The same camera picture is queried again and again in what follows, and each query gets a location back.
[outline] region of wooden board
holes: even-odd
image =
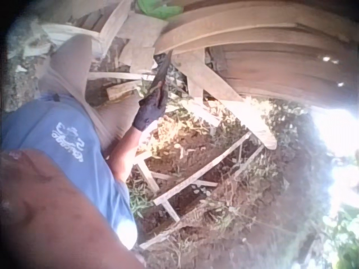
[[[127,19],[128,13],[131,8],[131,0],[121,0],[115,10],[112,12],[105,25],[100,32],[100,40],[102,40],[102,57],[103,59],[109,47],[112,44],[113,39],[122,27],[123,23]]]
[[[137,46],[152,47],[167,24],[158,18],[131,13],[117,36],[136,40]]]
[[[249,106],[222,78],[191,53],[174,55],[173,65],[194,80],[210,95],[226,106],[269,149],[277,147],[277,140],[262,120],[260,113]]]
[[[346,87],[339,88],[310,76],[287,75],[286,78],[286,84],[275,79],[259,82],[228,78],[226,81],[239,94],[297,101],[323,108],[345,108],[356,102],[355,91]]]
[[[151,72],[153,65],[153,47],[134,47],[132,48],[131,73]]]
[[[190,177],[186,178],[184,181],[170,189],[169,191],[161,194],[156,199],[153,200],[155,205],[159,205],[163,203],[163,201],[166,201],[170,199],[172,196],[180,192],[181,190],[185,189],[187,186],[198,180],[199,177],[203,176],[205,173],[207,173],[210,169],[215,167],[217,164],[219,164],[225,157],[227,157],[231,152],[233,152],[237,147],[239,147],[246,139],[250,137],[250,132],[246,133],[244,136],[242,136],[236,143],[234,143],[230,148],[228,148],[225,152],[223,152],[221,155],[216,157],[214,160],[206,164],[203,168],[195,172]]]
[[[107,91],[108,99],[110,101],[118,99],[123,94],[125,94],[125,93],[127,93],[129,91],[139,89],[140,85],[142,85],[141,80],[134,80],[134,81],[125,82],[123,84],[119,84],[119,85],[115,85],[115,86],[112,86],[110,88],[107,88],[106,91]]]
[[[230,31],[298,25],[343,40],[359,41],[358,27],[351,21],[315,8],[287,3],[279,7],[238,8],[198,18],[163,34],[156,42],[156,53],[163,53],[207,36]]]
[[[304,55],[284,52],[232,52],[225,53],[228,70],[225,77],[262,81],[266,76],[285,78],[296,73],[332,82],[344,82],[355,87],[358,68],[346,69],[340,63],[324,62]]]
[[[120,72],[89,72],[88,80],[98,80],[99,78],[119,78],[120,80],[152,81],[155,76]]]
[[[198,20],[206,16],[211,16],[216,13],[244,7],[254,6],[283,6],[285,3],[280,1],[240,1],[235,3],[217,3],[215,6],[208,6],[198,8],[196,10],[187,11],[177,16],[173,16],[168,19],[169,24],[164,29],[165,32],[177,28],[183,24],[187,24],[191,21]]]
[[[348,44],[329,38],[293,29],[247,29],[208,36],[177,47],[174,54],[224,44],[276,43],[300,45],[334,52],[346,58],[356,56],[356,50]]]
[[[96,58],[99,58],[103,54],[102,42],[100,41],[100,36],[97,32],[62,24],[42,24],[42,28],[56,46],[61,46],[64,42],[75,35],[89,35],[92,37],[93,55]]]
[[[202,62],[205,60],[205,51],[204,48],[194,50],[193,54],[198,57],[198,59]],[[187,79],[188,93],[190,96],[194,98],[194,100],[198,103],[203,103],[203,88],[199,87],[193,80],[190,78]]]

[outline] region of curved wooden planks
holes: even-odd
[[[303,79],[307,81],[306,85],[296,83]],[[290,86],[232,78],[228,78],[226,81],[239,94],[296,101],[322,108],[346,108],[355,104],[356,100],[354,92],[339,89],[336,85],[311,77],[294,79]]]
[[[343,40],[359,41],[357,26],[339,16],[300,4],[283,6],[254,6],[227,10],[183,24],[156,42],[156,53],[207,36],[259,27],[296,27],[303,25]]]
[[[224,80],[192,53],[174,55],[173,65],[223,103],[269,149],[277,147],[277,141],[258,111],[245,103]]]
[[[227,74],[244,80],[261,80],[262,75],[275,72],[277,76],[285,73],[298,73],[335,83],[344,82],[349,87],[357,83],[357,71],[344,69],[341,64],[323,62],[304,55],[284,52],[232,52],[225,53]]]
[[[206,38],[189,42],[179,46],[174,54],[184,53],[205,47],[213,47],[224,44],[245,43],[277,43],[285,45],[300,45],[303,47],[316,48],[323,51],[331,51],[345,58],[355,58],[357,52],[353,47],[329,38],[327,36],[314,35],[303,31],[291,29],[247,29],[211,35]]]
[[[196,10],[188,11],[180,15],[168,19],[169,25],[164,32],[168,32],[183,24],[198,20],[199,18],[211,16],[216,13],[232,10],[236,8],[255,7],[255,6],[284,6],[286,3],[280,1],[242,1],[227,4],[216,4],[215,6],[198,8]]]

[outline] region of wooden stick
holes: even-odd
[[[235,150],[238,146],[240,146],[246,139],[249,138],[250,132],[246,133],[241,139],[239,139],[236,143],[234,143],[230,148],[228,148],[225,152],[215,158],[213,161],[206,164],[203,168],[195,172],[192,176],[188,177],[184,181],[182,181],[177,186],[173,187],[172,189],[168,190],[167,192],[161,194],[156,199],[153,200],[155,205],[159,205],[164,201],[170,199],[172,196],[180,192],[181,190],[185,189],[187,186],[195,182],[199,177],[203,176],[207,173],[210,169],[215,167],[219,164],[225,157],[227,157],[233,150]]]

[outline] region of green leaf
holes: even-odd
[[[161,0],[138,0],[142,12],[148,16],[166,20],[183,12],[183,7],[177,6],[159,6]]]

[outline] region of green plant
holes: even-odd
[[[359,209],[343,205],[335,219],[325,218],[328,255],[334,269],[359,268]]]

